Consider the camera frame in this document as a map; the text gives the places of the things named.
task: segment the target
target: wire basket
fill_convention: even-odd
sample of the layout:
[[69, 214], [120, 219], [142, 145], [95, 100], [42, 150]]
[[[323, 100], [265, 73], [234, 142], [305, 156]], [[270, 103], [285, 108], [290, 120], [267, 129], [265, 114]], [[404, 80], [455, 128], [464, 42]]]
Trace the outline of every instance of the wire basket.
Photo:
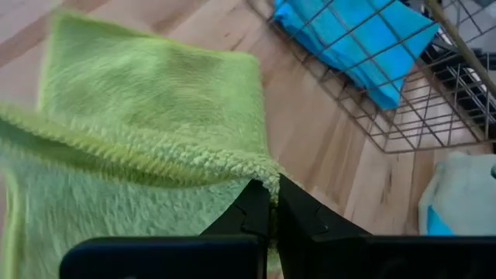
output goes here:
[[[374, 7], [374, 0], [367, 1]], [[483, 0], [402, 1], [410, 9], [432, 19], [432, 23], [401, 38], [383, 15], [389, 5], [394, 2], [398, 4], [397, 0], [391, 0], [381, 7], [374, 7], [374, 12], [356, 26], [346, 26], [341, 21], [346, 33], [332, 42], [324, 42], [313, 30], [312, 21], [317, 20], [323, 11], [331, 12], [339, 19], [339, 13], [332, 10], [333, 0], [322, 0], [322, 7], [312, 16], [300, 16], [304, 25], [293, 33], [286, 32], [274, 20], [274, 11], [281, 7], [280, 3], [274, 7], [272, 0], [247, 2], [287, 43], [291, 52], [320, 87], [336, 100], [339, 107], [385, 153], [496, 142], [496, 99], [493, 97], [496, 86], [491, 80], [496, 80], [496, 74], [492, 77], [492, 71], [496, 70], [496, 54], [487, 48], [491, 48], [494, 43], [496, 49], [496, 40], [491, 39], [493, 34], [496, 39], [496, 9], [492, 18], [492, 5], [477, 4], [484, 2]], [[292, 0], [281, 1], [289, 5], [291, 2]], [[396, 37], [396, 43], [376, 53], [367, 52], [363, 43], [353, 35], [353, 31], [373, 17], [382, 19]], [[405, 41], [436, 23], [439, 28], [432, 41], [419, 57], [413, 56]], [[324, 48], [319, 52], [332, 47], [344, 36], [350, 36], [367, 56], [346, 69], [330, 67], [316, 57], [319, 53], [310, 53], [296, 40], [296, 35], [303, 28], [313, 32], [322, 41]], [[409, 52], [415, 63], [407, 74], [395, 79], [389, 78], [380, 69], [386, 81], [375, 84], [377, 88], [385, 84], [394, 85], [398, 79], [403, 80], [402, 86], [398, 88], [398, 105], [393, 109], [381, 109], [367, 94], [373, 88], [356, 87], [345, 73], [367, 61], [380, 68], [374, 58], [400, 45]]]

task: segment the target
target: light blue cloth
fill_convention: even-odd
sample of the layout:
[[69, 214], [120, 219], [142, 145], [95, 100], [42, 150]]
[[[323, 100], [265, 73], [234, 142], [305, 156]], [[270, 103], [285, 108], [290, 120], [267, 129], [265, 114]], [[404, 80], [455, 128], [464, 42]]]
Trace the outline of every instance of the light blue cloth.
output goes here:
[[[344, 36], [330, 48], [318, 54], [324, 46], [334, 42], [346, 34], [346, 28], [331, 10], [346, 24], [347, 29], [358, 26], [368, 16], [374, 13], [374, 7], [379, 9], [386, 5], [387, 0], [330, 0], [332, 3], [317, 15], [305, 28], [305, 22], [310, 20], [329, 0], [275, 0], [274, 19], [278, 21], [291, 36], [301, 43], [320, 60], [331, 67], [344, 70], [368, 57], [353, 40], [350, 34]], [[385, 8], [381, 15], [394, 27], [394, 31], [405, 38], [412, 35], [432, 21], [412, 11], [399, 1]], [[415, 59], [422, 53], [432, 40], [439, 28], [438, 24], [430, 26], [422, 32], [405, 41]], [[394, 45], [398, 40], [379, 15], [368, 19], [353, 31], [353, 35], [371, 55]], [[414, 59], [402, 46], [394, 46], [378, 54], [374, 60], [383, 69], [390, 80], [407, 74], [413, 67]], [[383, 84], [388, 79], [382, 74], [371, 60], [346, 71], [355, 85], [369, 88], [369, 96], [382, 109], [392, 109], [400, 102], [399, 90], [403, 78], [394, 81], [394, 85]]]
[[453, 152], [438, 162], [418, 203], [429, 236], [496, 236], [496, 155]]

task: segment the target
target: blue towel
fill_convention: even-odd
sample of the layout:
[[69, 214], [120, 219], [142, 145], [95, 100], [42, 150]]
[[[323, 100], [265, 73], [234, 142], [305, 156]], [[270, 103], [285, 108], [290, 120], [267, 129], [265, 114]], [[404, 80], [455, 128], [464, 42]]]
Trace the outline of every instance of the blue towel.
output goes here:
[[[332, 3], [328, 8], [303, 28], [305, 22], [310, 20], [329, 1]], [[323, 52], [321, 50], [325, 48], [325, 45], [344, 35], [346, 27], [352, 29], [358, 26], [365, 18], [371, 16], [374, 10], [386, 5], [386, 3], [387, 0], [275, 0], [274, 19], [286, 29], [289, 35], [294, 35], [299, 43], [321, 61], [331, 67], [345, 70], [368, 57], [350, 34]], [[331, 10], [335, 11], [339, 19], [346, 23], [346, 27], [341, 24]], [[399, 1], [393, 2], [385, 8], [381, 15], [394, 27], [394, 31], [400, 38], [410, 36], [432, 23], [431, 20], [412, 11]], [[435, 24], [405, 41], [415, 59], [427, 47], [438, 28], [439, 25]], [[398, 42], [379, 15], [373, 16], [356, 28], [353, 35], [370, 55]], [[394, 46], [378, 54], [374, 60], [390, 80], [407, 74], [415, 62], [402, 45]], [[369, 88], [370, 98], [382, 109], [392, 109], [398, 106], [400, 102], [399, 90], [403, 85], [403, 78], [394, 81], [394, 85], [389, 83], [376, 88], [379, 84], [387, 82], [388, 79], [371, 60], [367, 60], [359, 66], [345, 71], [345, 73], [353, 79], [357, 87]]]
[[441, 219], [432, 205], [427, 208], [427, 234], [429, 236], [454, 236], [450, 227]]

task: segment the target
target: towel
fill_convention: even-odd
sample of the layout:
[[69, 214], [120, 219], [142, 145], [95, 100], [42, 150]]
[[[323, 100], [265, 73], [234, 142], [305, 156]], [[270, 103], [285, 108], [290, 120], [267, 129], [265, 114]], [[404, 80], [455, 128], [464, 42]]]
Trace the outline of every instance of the towel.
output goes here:
[[418, 227], [430, 236], [496, 235], [496, 155], [451, 153], [436, 165], [418, 204]]
[[277, 194], [258, 60], [55, 17], [37, 112], [0, 105], [5, 279], [99, 236], [196, 236], [250, 179]]
[[[331, 4], [313, 18], [329, 2]], [[346, 34], [347, 29], [360, 25], [352, 34], [371, 56], [385, 50], [374, 57], [374, 61], [383, 69], [387, 77], [372, 60], [346, 70], [345, 74], [357, 87], [369, 88], [370, 98], [382, 109], [392, 109], [400, 102], [399, 90], [404, 80], [400, 77], [412, 69], [416, 58], [430, 43], [439, 25], [434, 24], [405, 41], [405, 45], [414, 56], [412, 57], [401, 44], [393, 46], [398, 40], [379, 15], [362, 23], [387, 2], [388, 0], [275, 0], [274, 20], [283, 26], [289, 36], [294, 36], [317, 58], [339, 70], [345, 70], [369, 56], [350, 34], [345, 35], [331, 47], [327, 49], [325, 47]], [[381, 15], [402, 39], [432, 23], [430, 19], [412, 11], [399, 1], [393, 2], [381, 11]]]

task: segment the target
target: wood grain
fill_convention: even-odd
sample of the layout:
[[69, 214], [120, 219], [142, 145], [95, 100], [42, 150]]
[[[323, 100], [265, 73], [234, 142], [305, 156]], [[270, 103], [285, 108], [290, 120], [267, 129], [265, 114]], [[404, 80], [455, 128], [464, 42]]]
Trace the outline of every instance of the wood grain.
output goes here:
[[[320, 202], [372, 233], [418, 233], [416, 212], [420, 195], [432, 177], [436, 162], [443, 160], [450, 150], [398, 155], [379, 151], [244, 0], [9, 3], [0, 3], [3, 99], [34, 106], [47, 18], [50, 10], [61, 5], [182, 43], [248, 51], [260, 59], [272, 157]], [[333, 92], [342, 89], [337, 83], [330, 86]], [[441, 109], [428, 112], [429, 115], [441, 113]], [[408, 121], [410, 116], [402, 117]], [[422, 144], [431, 142], [426, 139]], [[459, 150], [491, 152], [489, 146]], [[5, 197], [5, 189], [0, 190], [3, 216], [5, 199], [1, 197]]]

